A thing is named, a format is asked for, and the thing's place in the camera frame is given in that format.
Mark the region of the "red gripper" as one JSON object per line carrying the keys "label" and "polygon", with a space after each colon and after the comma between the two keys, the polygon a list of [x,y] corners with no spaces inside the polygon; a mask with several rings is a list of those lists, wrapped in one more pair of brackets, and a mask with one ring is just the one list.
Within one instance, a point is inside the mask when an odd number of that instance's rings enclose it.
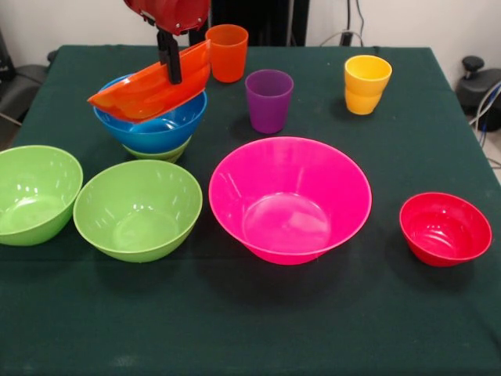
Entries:
{"label": "red gripper", "polygon": [[140,15],[145,22],[159,28],[157,31],[158,56],[167,64],[170,82],[182,82],[178,43],[179,36],[199,30],[208,18],[209,0],[124,0],[125,5]]}

